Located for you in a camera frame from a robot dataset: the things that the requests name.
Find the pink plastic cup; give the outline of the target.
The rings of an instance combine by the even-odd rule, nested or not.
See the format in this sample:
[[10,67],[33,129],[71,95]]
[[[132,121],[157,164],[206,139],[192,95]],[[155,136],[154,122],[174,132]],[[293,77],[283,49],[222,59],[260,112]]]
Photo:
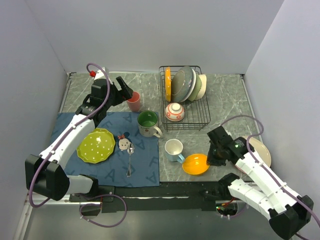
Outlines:
[[126,101],[129,109],[132,112],[138,112],[140,110],[140,94],[136,91],[132,93],[132,97]]

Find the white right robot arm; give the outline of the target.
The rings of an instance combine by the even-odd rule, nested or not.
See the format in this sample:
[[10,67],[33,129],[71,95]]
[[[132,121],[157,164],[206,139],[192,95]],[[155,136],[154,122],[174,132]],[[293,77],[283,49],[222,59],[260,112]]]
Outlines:
[[261,213],[273,231],[283,240],[291,239],[311,220],[314,202],[301,196],[282,181],[262,160],[247,139],[232,139],[222,126],[208,132],[210,147],[207,163],[213,166],[231,162],[257,185],[244,182],[229,173],[218,181],[214,191],[223,199],[240,199]]

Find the orange bowl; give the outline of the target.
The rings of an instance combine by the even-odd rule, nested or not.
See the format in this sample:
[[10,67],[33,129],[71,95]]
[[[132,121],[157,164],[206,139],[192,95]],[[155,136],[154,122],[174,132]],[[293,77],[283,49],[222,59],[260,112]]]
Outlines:
[[203,153],[189,155],[182,164],[184,172],[194,176],[202,175],[209,167],[207,164],[207,156]]

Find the cartoon mouse spoon rest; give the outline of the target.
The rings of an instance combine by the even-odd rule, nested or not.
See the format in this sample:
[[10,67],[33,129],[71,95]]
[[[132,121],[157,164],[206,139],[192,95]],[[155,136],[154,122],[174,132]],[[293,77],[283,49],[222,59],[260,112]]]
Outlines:
[[126,151],[130,147],[132,141],[130,140],[129,136],[129,132],[124,132],[121,135],[115,137],[119,150]]

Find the teal rim white plate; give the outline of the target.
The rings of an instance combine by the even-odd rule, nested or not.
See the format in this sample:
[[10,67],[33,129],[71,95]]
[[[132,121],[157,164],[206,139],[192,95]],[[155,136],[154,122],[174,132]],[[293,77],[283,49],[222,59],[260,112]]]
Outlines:
[[190,85],[190,88],[189,88],[187,96],[186,96],[186,99],[188,101],[195,100],[195,98],[199,92],[199,88],[198,88],[199,83],[200,82],[198,81],[197,74],[196,74],[195,70],[192,69],[191,85]]

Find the blue floral plate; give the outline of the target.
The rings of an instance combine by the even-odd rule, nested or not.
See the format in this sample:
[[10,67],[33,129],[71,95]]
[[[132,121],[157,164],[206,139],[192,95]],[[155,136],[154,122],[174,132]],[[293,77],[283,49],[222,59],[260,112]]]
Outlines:
[[171,102],[181,103],[187,100],[186,96],[193,78],[192,68],[183,66],[171,80]]

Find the orange polka dot plate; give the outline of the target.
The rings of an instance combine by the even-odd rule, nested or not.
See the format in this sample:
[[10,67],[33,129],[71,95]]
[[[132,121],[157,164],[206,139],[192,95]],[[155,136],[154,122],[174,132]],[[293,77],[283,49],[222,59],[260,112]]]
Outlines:
[[165,83],[165,100],[171,102],[171,68],[168,66],[164,72],[164,83]]

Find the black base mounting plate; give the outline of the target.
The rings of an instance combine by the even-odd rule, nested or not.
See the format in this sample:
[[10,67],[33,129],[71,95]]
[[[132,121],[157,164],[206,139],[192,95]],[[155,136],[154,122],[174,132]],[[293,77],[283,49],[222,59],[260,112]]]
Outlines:
[[152,187],[100,186],[98,195],[114,194],[128,211],[202,210],[215,211],[216,204],[232,199],[217,181],[169,181]]

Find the red white patterned dish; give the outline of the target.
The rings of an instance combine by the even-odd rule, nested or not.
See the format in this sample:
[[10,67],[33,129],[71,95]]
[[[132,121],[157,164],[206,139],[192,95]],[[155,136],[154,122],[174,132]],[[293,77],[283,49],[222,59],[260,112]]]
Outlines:
[[172,122],[179,122],[185,117],[185,109],[181,104],[172,102],[165,107],[164,115]]

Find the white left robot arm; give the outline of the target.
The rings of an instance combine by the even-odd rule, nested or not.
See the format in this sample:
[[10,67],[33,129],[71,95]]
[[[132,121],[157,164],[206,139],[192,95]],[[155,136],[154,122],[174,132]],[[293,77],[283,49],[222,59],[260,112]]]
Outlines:
[[133,90],[121,76],[116,78],[120,85],[105,78],[96,79],[71,122],[57,139],[39,155],[29,155],[25,160],[26,188],[58,201],[68,194],[81,194],[87,201],[94,201],[99,195],[96,178],[80,174],[67,175],[64,171],[72,154],[106,117],[107,110],[132,98]]

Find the blue letter-print cloth mat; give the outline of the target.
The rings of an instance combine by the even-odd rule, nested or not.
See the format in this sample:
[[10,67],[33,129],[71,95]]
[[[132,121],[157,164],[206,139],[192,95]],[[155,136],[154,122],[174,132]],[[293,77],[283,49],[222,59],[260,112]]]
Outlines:
[[115,137],[129,132],[129,139],[135,150],[131,155],[131,176],[127,177],[129,154],[121,151],[115,140],[113,154],[105,161],[92,164],[83,162],[77,149],[70,157],[65,173],[70,176],[80,174],[98,179],[101,186],[115,187],[155,187],[160,183],[158,138],[140,134],[137,112],[108,112],[97,128],[107,129]]

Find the silver spoon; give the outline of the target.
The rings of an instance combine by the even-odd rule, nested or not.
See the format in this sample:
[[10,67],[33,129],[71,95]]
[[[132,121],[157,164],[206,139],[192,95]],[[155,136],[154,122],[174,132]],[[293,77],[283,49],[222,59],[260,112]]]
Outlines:
[[126,172],[126,176],[130,177],[131,176],[131,156],[132,154],[135,152],[135,146],[133,143],[130,143],[128,149],[127,149],[127,153],[129,155],[128,157],[128,167],[127,167],[127,172]]

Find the light blue mug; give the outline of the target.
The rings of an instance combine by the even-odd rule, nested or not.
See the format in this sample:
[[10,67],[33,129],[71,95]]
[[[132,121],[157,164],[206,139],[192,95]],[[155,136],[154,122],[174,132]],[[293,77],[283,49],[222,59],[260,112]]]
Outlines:
[[184,147],[180,140],[169,139],[165,143],[164,149],[168,161],[178,162],[180,164],[183,164],[185,162],[185,157],[182,155]]

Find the cream square cartoon dish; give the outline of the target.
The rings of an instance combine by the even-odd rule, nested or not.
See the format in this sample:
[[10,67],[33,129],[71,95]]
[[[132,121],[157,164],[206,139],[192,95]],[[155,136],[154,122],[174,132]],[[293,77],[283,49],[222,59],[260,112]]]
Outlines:
[[207,88],[207,76],[205,74],[200,74],[199,78],[201,80],[201,87],[200,87],[200,90],[195,98],[195,101],[201,99],[205,95],[206,88]]

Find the green square panda dish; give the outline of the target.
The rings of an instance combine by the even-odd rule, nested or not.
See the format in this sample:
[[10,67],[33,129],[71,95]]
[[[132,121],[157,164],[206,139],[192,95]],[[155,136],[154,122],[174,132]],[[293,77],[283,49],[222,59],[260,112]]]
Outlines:
[[189,100],[189,101],[194,101],[194,100],[196,100],[197,96],[198,96],[199,93],[200,93],[201,87],[202,87],[202,80],[201,80],[201,78],[199,77],[199,75],[196,74],[195,86],[194,86],[194,88],[193,88],[190,96],[188,97],[188,100]]

